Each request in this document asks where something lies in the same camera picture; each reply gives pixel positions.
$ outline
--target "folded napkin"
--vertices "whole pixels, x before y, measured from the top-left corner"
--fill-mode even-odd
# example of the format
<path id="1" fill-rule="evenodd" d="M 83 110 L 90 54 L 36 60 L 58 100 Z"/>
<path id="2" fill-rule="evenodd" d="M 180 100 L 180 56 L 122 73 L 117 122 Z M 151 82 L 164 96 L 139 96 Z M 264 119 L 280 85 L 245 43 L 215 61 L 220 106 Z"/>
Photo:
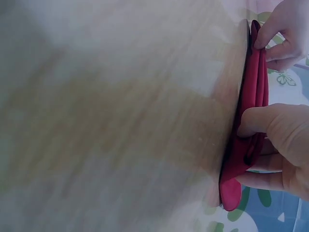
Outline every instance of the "folded napkin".
<path id="1" fill-rule="evenodd" d="M 254 42 L 260 25 L 251 24 L 249 47 L 247 52 L 244 77 L 239 102 L 235 114 L 231 136 L 226 147 L 220 174 L 220 197 L 225 210 L 236 209 L 241 200 L 241 184 L 235 179 L 254 165 L 263 147 L 264 133 L 257 133 L 249 138 L 239 138 L 237 129 L 243 112 L 251 107 L 268 105 L 268 79 L 265 49 L 256 50 Z"/>

